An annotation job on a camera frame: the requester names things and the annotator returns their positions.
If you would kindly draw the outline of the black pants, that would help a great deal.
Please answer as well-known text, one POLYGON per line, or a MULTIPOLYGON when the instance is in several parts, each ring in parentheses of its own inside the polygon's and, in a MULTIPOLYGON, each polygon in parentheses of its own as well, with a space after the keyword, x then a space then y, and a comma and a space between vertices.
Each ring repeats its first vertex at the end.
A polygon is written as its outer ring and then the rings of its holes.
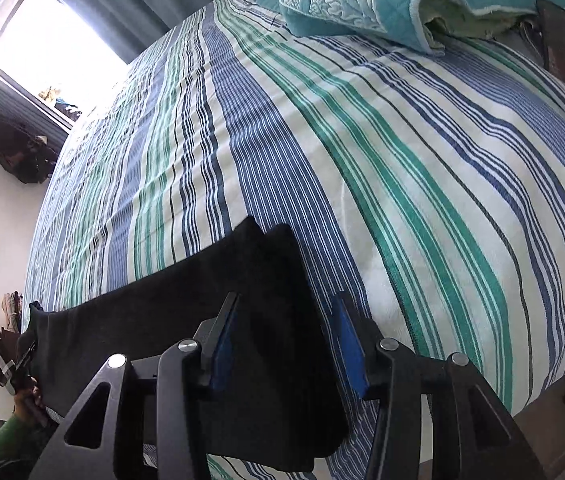
POLYGON ((112 354, 202 348, 206 451, 281 471, 311 471, 348 423, 323 319, 290 226, 244 219, 179 263, 62 312, 30 311, 20 350, 46 404, 65 415, 112 354))

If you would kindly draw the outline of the colourful clothes pile left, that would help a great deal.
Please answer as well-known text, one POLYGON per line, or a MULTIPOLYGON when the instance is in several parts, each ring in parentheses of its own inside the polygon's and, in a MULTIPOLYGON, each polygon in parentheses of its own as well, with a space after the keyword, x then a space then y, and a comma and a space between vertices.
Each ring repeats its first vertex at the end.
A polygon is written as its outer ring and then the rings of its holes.
POLYGON ((2 296, 2 312, 5 315, 7 330, 20 333, 22 323, 22 296, 20 292, 6 292, 2 296))

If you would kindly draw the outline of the striped blue green bedsheet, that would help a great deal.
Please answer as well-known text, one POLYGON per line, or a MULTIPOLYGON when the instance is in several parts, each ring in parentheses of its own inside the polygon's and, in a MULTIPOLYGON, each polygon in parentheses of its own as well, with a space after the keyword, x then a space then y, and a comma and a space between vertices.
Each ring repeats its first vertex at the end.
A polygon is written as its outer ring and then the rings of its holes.
POLYGON ((151 44, 64 142, 24 296, 74 307, 286 224, 322 311, 465 353, 512 414, 565 376, 565 84, 495 41, 427 56, 296 37, 214 0, 151 44))

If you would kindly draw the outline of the hanging dark bags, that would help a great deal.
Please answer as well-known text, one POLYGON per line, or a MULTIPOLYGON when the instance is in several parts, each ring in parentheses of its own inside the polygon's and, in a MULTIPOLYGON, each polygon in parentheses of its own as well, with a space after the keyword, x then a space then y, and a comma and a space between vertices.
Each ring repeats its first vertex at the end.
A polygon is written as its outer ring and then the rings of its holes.
POLYGON ((0 166, 25 184, 44 183, 54 172, 58 153, 46 136, 0 111, 0 166))

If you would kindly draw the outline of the striped left curtain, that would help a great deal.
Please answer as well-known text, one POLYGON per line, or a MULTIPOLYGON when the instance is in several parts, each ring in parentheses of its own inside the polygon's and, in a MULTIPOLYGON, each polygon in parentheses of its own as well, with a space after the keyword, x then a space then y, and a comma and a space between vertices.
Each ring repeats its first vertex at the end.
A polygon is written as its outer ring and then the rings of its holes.
POLYGON ((59 153, 69 136, 72 124, 36 96, 30 96, 17 84, 0 76, 0 111, 30 130, 46 136, 49 146, 59 153))

